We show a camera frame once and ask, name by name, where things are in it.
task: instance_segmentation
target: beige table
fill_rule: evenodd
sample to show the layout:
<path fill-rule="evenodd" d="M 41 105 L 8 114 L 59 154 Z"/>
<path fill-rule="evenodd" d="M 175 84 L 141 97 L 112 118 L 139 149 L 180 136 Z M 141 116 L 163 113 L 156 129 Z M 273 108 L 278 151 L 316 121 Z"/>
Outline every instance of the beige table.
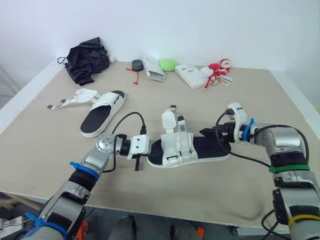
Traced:
<path fill-rule="evenodd" d="M 117 62 L 94 76 L 85 87 L 105 93 L 124 91 L 127 100 L 106 128 L 110 132 L 125 114 L 140 112 L 152 140 L 164 132 L 161 115 L 176 105 L 176 116 L 184 115 L 189 132 L 214 125 L 228 104 L 239 102 L 248 117 L 258 123 L 286 124 L 300 129 L 308 139 L 310 166 L 320 176 L 320 142 L 303 116 L 267 70 L 233 68 L 234 82 L 228 87 L 190 89 L 175 73 L 166 73 L 166 82 L 146 79 L 138 85 L 130 63 Z M 65 69 L 38 94 L 0 135 L 0 191 L 35 198 L 49 198 L 95 145 L 83 137 L 80 125 L 90 104 L 69 105 L 48 110 L 49 104 L 70 97 L 80 87 Z M 131 116 L 118 132 L 139 134 L 140 119 Z M 269 162 L 263 147 L 232 144 L 236 153 Z M 115 172 L 103 174 L 91 192 L 88 205 L 139 213 L 237 226 L 260 226 L 262 216 L 273 208 L 272 175 L 262 165 L 230 157 L 221 162 L 199 163 L 159 169 L 141 159 L 141 171 L 134 160 L 120 156 Z"/>

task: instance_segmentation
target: white box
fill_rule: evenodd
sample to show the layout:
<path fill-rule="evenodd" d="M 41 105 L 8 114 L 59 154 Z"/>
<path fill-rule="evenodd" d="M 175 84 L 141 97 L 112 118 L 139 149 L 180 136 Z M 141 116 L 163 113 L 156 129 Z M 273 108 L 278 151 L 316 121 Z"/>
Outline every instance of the white box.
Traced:
<path fill-rule="evenodd" d="M 192 64 L 175 66 L 175 71 L 192 89 L 204 87 L 208 78 Z"/>
<path fill-rule="evenodd" d="M 146 76 L 149 79 L 157 80 L 160 82 L 164 82 L 166 75 L 162 70 L 158 60 L 150 57 L 150 56 L 143 56 L 142 57 L 143 67 L 146 73 Z"/>

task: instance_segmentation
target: slide sandal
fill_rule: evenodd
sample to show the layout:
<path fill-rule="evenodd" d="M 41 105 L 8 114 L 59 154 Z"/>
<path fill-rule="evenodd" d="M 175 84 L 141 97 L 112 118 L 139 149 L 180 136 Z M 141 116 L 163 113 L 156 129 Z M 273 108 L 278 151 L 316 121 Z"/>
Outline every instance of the slide sandal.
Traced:
<path fill-rule="evenodd" d="M 93 102 L 93 105 L 82 122 L 80 131 L 83 136 L 93 138 L 104 131 L 110 120 L 126 101 L 126 95 L 119 90 L 98 94 L 97 91 L 81 88 L 70 99 L 63 99 L 60 104 L 49 105 L 47 108 L 54 110 L 68 104 L 89 101 Z"/>
<path fill-rule="evenodd" d="M 162 114 L 162 126 L 166 134 L 154 142 L 148 156 L 148 163 L 155 168 L 175 168 L 188 164 L 226 160 L 230 155 L 219 145 L 215 135 L 196 136 L 187 132 L 183 116 L 175 118 L 175 105 Z M 230 151 L 229 143 L 223 146 Z"/>

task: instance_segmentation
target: white wall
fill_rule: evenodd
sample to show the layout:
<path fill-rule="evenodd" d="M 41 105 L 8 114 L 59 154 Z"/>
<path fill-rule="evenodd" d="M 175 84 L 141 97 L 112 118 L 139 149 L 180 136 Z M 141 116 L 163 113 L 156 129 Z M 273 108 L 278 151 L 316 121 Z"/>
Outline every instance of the white wall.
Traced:
<path fill-rule="evenodd" d="M 307 62 L 319 60 L 319 15 L 319 0 L 2 1 L 0 65 L 23 87 L 52 59 L 100 36 L 120 61 L 228 57 L 234 67 L 285 70 L 317 106 L 320 76 Z"/>

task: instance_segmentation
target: black umbrella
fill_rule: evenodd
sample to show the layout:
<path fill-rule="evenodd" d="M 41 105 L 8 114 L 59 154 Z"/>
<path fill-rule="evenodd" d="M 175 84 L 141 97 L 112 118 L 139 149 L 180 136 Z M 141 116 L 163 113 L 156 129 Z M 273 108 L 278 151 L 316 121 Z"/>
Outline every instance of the black umbrella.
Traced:
<path fill-rule="evenodd" d="M 72 80 L 80 86 L 93 83 L 91 74 L 99 74 L 109 67 L 109 57 L 105 47 L 101 45 L 100 38 L 96 37 L 80 43 L 70 49 L 68 56 L 59 57 L 68 60 L 64 67 Z"/>

